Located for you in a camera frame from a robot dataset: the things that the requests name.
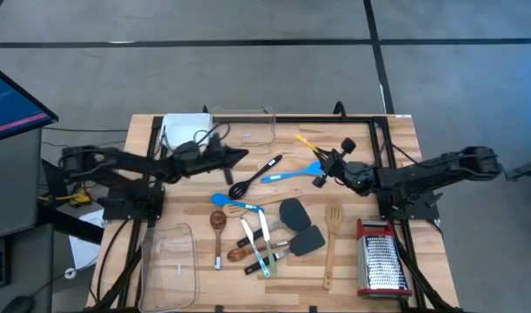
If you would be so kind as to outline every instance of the butcher block tabletop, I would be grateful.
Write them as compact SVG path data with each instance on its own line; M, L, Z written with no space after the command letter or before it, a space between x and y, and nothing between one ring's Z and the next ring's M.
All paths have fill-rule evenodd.
M146 156L154 115L134 115L132 117L125 151ZM402 148L410 156L421 159L420 147L415 134L413 120L410 116L387 116L392 142ZM251 129L251 124L231 124L231 134L223 142L229 144L236 138L238 127ZM249 149L249 154L232 170L235 182L249 179L269 160L282 154L282 160L269 170L265 176L285 171L303 169L315 161L315 155L296 137L302 135L313 145L331 150L340 150L341 142L346 137L356 143L354 152L346 156L348 161L374 163L369 128L365 123L277 123L275 125L275 141L270 151L263 147ZM409 161L395 150L398 166L408 165ZM136 178L138 174L126 173ZM200 174L183 178L176 184L165 184L165 201L163 215L156 222L156 229L168 229L179 223L186 223L192 229L196 240L197 266L199 278L199 296L186 308L187 311L214 311L222 305L225 312L230 311L309 311L309 306L325 312L399 312L398 302L392 300L364 300L357 294L357 260L356 260L356 220L379 220L376 197L362 197L352 190L340 186L330 177L323 188L316 188L312 176L296 176L275 183L260 183L255 180L241 201L251 203L252 199L275 195L290 190L301 190L299 197L308 212L311 223L321 230L325 241L329 232L325 212L328 204L338 202L342 205L344 218L336 238L333 283L331 290L323 288L323 275L326 263L327 244L319 250L304 256L289 255L277 261L277 272L266 278L262 271L245 275L244 267L256 262L251 254L242 261L232 263L227 253L236 247L236 241L245 237L240 219L229 218L222 232L222 269L215 270L216 235L209 224L209 216L215 210L210 198L219 192L227 194L229 186L225 183L224 174L220 170L209 174ZM269 225L279 218L280 203L264 205L265 216ZM259 216L248 212L244 216L252 230L260 228ZM122 221L111 221L105 225L101 253L97 262L91 288L96 289L98 273L104 251L110 239ZM104 294L123 270L126 260L132 222L128 222L113 244L104 266L101 293ZM424 221L410 221L414 239L415 253L420 270L439 292L442 298L453 306L458 306L455 287L448 267L448 260L441 234L432 225ZM143 240L145 225L140 233L139 241ZM271 231L271 242L277 243L291 239L295 233L288 229ZM262 238L256 239L257 246L263 246ZM139 266L134 272L129 285L128 306L133 306L136 298ZM412 289L412 279L408 275L408 285ZM165 290L164 297L174 296L175 291ZM410 305L415 306L413 297ZM93 305L89 297L87 305Z

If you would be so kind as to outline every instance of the metal grater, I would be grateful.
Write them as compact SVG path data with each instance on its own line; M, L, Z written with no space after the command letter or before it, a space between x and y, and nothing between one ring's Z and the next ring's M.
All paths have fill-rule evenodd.
M408 299L412 291L402 271L391 224L358 219L357 225L358 296ZM377 230L365 230L364 226L376 227Z

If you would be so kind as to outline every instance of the spatula with blue handle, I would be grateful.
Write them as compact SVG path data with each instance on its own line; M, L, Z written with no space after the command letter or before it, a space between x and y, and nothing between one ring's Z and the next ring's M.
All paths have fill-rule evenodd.
M289 178L289 177L298 176L298 175L320 176L323 174L324 173L323 173L323 170L321 169L321 163L319 161L315 161L312 164L308 165L308 167L303 170L295 170L295 171L288 172L288 173L281 173L281 174L267 176L267 177L262 178L261 182L262 183L273 183L276 181L280 181L281 179L284 179L284 178Z
M242 207L244 209L252 210L254 212L257 212L259 210L263 210L262 207L253 205L253 204L246 204L241 203L237 201L232 201L229 199L229 197L225 194L216 193L213 196L211 196L211 202L213 202L215 205L223 206L225 204L234 204L235 206Z

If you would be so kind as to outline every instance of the gray floor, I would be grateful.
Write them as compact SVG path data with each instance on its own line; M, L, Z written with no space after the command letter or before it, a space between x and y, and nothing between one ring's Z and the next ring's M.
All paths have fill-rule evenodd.
M531 37L531 1L374 0L382 39ZM0 42L368 37L360 0L6 0ZM396 113L412 114L422 152L487 145L508 168L531 159L531 45L384 46ZM368 46L7 49L0 68L71 128L127 128L134 113L202 106L382 113ZM52 143L124 134L45 131ZM58 149L43 146L56 160ZM531 178L460 183L440 210L465 310L531 312ZM71 265L57 238L56 269ZM56 287L54 311L79 310L91 273Z

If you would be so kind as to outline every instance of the monitor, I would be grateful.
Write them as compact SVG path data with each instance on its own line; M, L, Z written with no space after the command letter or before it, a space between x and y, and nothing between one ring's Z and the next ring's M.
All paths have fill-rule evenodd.
M57 121L55 113L0 71L0 140Z

